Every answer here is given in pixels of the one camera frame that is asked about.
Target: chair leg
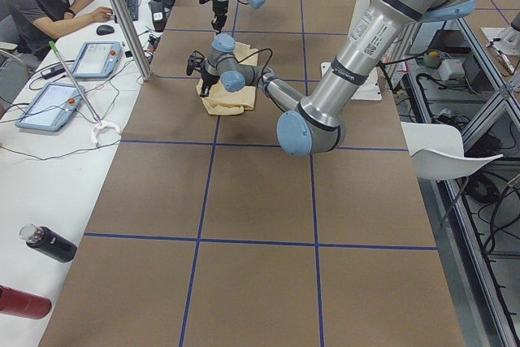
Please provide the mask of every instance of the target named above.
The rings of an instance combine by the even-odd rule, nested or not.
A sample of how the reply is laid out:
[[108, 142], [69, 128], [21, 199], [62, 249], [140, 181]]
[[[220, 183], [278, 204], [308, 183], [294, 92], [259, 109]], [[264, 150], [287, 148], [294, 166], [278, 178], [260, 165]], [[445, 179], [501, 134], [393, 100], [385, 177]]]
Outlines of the chair leg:
[[449, 205], [449, 208], [446, 210], [446, 213], [444, 213], [442, 219], [440, 219], [440, 225], [442, 225], [446, 221], [446, 219], [448, 219], [449, 212], [452, 211], [452, 209], [455, 207], [455, 204], [457, 203], [458, 198], [460, 198], [462, 193], [464, 193], [464, 189], [468, 185], [469, 181], [470, 181], [470, 177], [469, 176], [464, 178], [464, 182], [462, 183], [461, 189], [458, 190], [457, 195], [453, 199], [452, 203]]

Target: computer mouse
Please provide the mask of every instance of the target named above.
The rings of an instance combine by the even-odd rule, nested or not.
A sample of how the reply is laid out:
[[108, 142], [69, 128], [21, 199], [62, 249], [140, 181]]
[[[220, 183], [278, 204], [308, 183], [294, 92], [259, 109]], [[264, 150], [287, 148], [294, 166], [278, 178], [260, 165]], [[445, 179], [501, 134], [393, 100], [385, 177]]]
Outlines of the computer mouse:
[[106, 34], [112, 34], [114, 31], [114, 28], [109, 24], [100, 24], [96, 29], [96, 34], [98, 36], [105, 36]]

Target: red bottle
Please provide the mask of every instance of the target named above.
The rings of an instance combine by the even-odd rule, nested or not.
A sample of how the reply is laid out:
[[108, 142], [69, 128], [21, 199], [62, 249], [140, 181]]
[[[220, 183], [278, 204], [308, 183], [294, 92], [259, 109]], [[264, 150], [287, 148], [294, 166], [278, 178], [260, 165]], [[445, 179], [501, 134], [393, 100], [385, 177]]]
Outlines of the red bottle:
[[0, 313], [42, 319], [47, 316], [51, 307], [49, 298], [0, 285]]

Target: yellow cloth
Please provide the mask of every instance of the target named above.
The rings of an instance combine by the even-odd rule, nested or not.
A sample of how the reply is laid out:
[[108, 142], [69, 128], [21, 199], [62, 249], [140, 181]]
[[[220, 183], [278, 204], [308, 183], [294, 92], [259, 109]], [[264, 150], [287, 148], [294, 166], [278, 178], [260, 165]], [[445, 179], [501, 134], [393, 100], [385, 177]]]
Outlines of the yellow cloth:
[[[238, 61], [256, 52], [256, 49], [251, 49], [250, 45], [236, 43], [234, 54]], [[257, 65], [258, 55], [255, 54], [245, 60], [243, 64], [246, 65]], [[202, 80], [199, 80], [197, 84], [197, 93], [201, 93]], [[206, 108], [207, 112], [211, 115], [238, 115], [242, 114], [245, 110], [254, 109], [254, 98], [256, 94], [256, 88], [253, 86], [245, 86], [240, 91], [235, 93], [229, 93], [224, 88], [221, 82], [217, 83], [210, 90], [210, 96], [202, 98], [202, 103]]]

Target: man's hand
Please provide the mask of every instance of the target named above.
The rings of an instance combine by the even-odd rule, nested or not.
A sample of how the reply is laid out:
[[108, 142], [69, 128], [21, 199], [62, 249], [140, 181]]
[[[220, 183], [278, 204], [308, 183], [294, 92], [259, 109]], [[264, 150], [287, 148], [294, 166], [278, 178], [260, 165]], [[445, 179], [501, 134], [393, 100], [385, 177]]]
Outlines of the man's hand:
[[113, 14], [114, 12], [109, 7], [98, 7], [90, 13], [90, 16], [93, 22], [107, 22]]

